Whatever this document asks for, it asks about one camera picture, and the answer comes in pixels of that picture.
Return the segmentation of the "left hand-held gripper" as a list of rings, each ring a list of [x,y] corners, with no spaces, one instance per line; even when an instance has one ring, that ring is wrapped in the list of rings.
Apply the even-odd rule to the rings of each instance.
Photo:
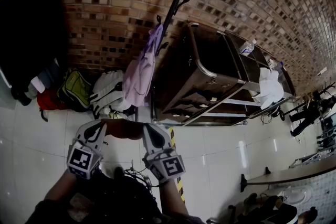
[[[107,126],[101,120],[83,124],[69,146],[67,167],[76,176],[90,179],[98,171]]]

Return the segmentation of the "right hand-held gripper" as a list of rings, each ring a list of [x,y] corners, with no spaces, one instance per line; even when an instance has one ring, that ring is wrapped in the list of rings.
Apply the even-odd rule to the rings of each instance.
[[[182,157],[171,147],[171,139],[164,130],[157,125],[145,123],[143,141],[147,151],[143,158],[145,167],[159,183],[176,179],[185,173]]]

